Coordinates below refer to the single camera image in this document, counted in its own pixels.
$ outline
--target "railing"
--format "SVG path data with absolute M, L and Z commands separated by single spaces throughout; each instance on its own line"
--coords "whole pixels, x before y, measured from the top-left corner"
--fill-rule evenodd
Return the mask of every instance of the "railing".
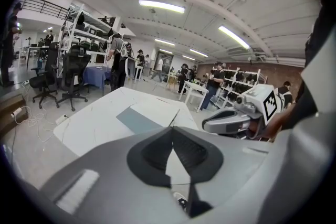
M 106 24 L 108 24 L 109 26 L 113 26 L 114 21 L 115 21 L 115 17 L 106 17 L 106 18 L 98 18 L 99 20 L 106 19 Z
M 68 15 L 68 9 L 58 6 L 45 0 L 15 0 L 14 4 L 20 2 L 22 9 L 32 10 L 35 12 L 55 16 L 65 19 Z

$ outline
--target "black office chair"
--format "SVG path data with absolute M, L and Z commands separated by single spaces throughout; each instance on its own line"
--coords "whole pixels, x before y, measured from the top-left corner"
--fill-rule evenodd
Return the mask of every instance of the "black office chair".
M 38 67 L 31 69 L 35 70 L 36 77 L 33 77 L 29 80 L 30 86 L 34 89 L 42 89 L 42 93 L 33 97 L 33 103 L 35 103 L 36 98 L 41 97 L 39 102 L 40 109 L 42 108 L 41 103 L 45 97 L 51 97 L 57 103 L 56 97 L 51 95 L 51 93 L 53 92 L 57 94 L 57 67 L 55 66 L 57 55 L 58 49 L 49 49 L 48 58 L 44 70 L 41 70 Z
M 72 45 L 69 52 L 63 57 L 63 77 L 61 83 L 61 89 L 68 91 L 62 94 L 62 99 L 57 101 L 56 107 L 59 108 L 59 103 L 64 100 L 70 99 L 71 110 L 75 111 L 72 105 L 72 99 L 84 99 L 85 97 L 79 95 L 79 91 L 84 84 L 83 73 L 90 62 L 91 55 L 86 54 L 86 48 L 82 45 Z M 78 78 L 78 84 L 75 85 L 75 77 Z

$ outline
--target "wires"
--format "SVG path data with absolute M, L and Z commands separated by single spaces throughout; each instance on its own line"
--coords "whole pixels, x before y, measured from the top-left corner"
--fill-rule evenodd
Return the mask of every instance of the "wires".
M 23 120 L 22 122 L 20 122 L 20 123 L 18 123 L 17 121 L 16 121 L 16 115 L 14 116 L 14 120 L 15 120 L 15 122 L 17 123 L 17 125 L 21 125 L 23 122 L 28 122 L 28 127 L 33 127 L 33 126 L 35 126 L 35 125 L 37 125 L 37 136 L 38 136 L 38 138 L 44 143 L 44 142 L 47 142 L 54 134 L 52 134 L 50 137 L 48 137 L 47 139 L 45 139 L 45 140 L 42 140 L 42 138 L 39 136 L 39 124 L 40 124 L 40 121 L 44 118 L 44 120 L 47 122 L 47 123 L 49 123 L 49 124 L 52 124 L 52 125 L 57 125 L 57 123 L 51 123 L 51 122 L 49 122 L 47 119 L 46 119 L 46 115 L 47 115 L 47 113 L 46 114 L 43 114 L 43 113 L 38 113 L 38 114 L 36 114 L 36 115 L 33 115 L 32 114 L 32 112 L 31 112 L 31 108 L 30 107 L 28 107 L 28 106 L 23 106 L 23 107 L 21 107 L 21 109 L 22 108 L 27 108 L 27 112 L 28 112 L 28 114 L 29 114 L 29 118 L 28 118 L 28 120 Z M 50 130 L 50 129 L 45 129 L 44 128 L 44 126 L 43 126 L 43 130 L 44 131 L 51 131 L 51 132 L 53 132 L 53 130 Z

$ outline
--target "desk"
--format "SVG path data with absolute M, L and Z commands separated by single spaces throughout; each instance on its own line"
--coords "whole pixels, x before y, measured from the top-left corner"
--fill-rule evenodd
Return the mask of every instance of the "desk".
M 140 72 L 140 76 L 139 76 L 138 81 L 141 80 L 141 73 L 142 73 L 143 67 L 136 66 L 135 69 L 136 69 L 136 72 L 135 72 L 135 77 L 134 77 L 134 83 L 136 83 L 136 78 L 138 77 L 138 72 Z
M 185 103 L 121 87 L 89 104 L 56 126 L 54 135 L 72 152 L 82 156 L 98 145 L 137 135 L 138 133 L 131 131 L 116 117 L 131 105 L 145 102 L 150 108 L 153 101 L 156 100 L 166 102 L 179 109 L 173 125 L 198 130 Z M 178 172 L 174 177 L 174 183 L 185 183 L 189 180 L 190 177 L 186 172 L 177 171 L 184 169 L 177 155 L 173 155 L 170 159 L 166 173 Z
M 166 87 L 165 87 L 165 88 L 167 88 L 167 85 L 170 84 L 170 83 L 169 83 L 169 79 L 170 79 L 170 78 L 174 79 L 174 81 L 173 81 L 173 85 L 174 85 L 174 87 L 173 87 L 173 88 L 174 88 L 174 90 L 175 90 L 175 82 L 176 82 L 176 80 L 178 79 L 178 77 L 177 77 L 177 76 L 170 75 L 170 74 L 168 75 L 168 79 L 167 79 L 167 83 L 166 83 Z
M 194 96 L 202 98 L 202 100 L 201 100 L 201 102 L 198 106 L 198 109 L 197 109 L 197 112 L 199 112 L 199 109 L 200 109 L 200 107 L 201 107 L 201 105 L 204 101 L 205 95 L 209 91 L 207 89 L 205 89 L 204 87 L 198 85 L 198 84 L 195 84 L 195 83 L 192 83 L 192 82 L 189 82 L 189 81 L 185 81 L 184 85 L 183 85 L 183 89 L 182 89 L 181 94 L 180 94 L 180 98 L 178 100 L 181 100 L 184 89 L 188 91 L 188 94 L 187 94 L 187 97 L 185 98 L 184 103 L 187 104 L 190 96 L 192 96 L 190 103 L 193 102 Z
M 83 73 L 84 83 L 99 87 L 102 90 L 102 96 L 104 96 L 105 80 L 110 79 L 109 74 L 111 76 L 109 71 L 104 66 L 86 67 Z

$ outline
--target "shoe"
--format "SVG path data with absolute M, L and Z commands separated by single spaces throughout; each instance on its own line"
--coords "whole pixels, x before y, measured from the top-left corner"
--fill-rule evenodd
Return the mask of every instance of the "shoe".
M 12 85 L 14 85 L 14 81 L 7 81 L 7 82 L 3 83 L 3 87 L 10 87 Z
M 187 209 L 188 201 L 181 193 L 174 193 L 173 196 L 177 199 L 177 202 L 185 211 Z

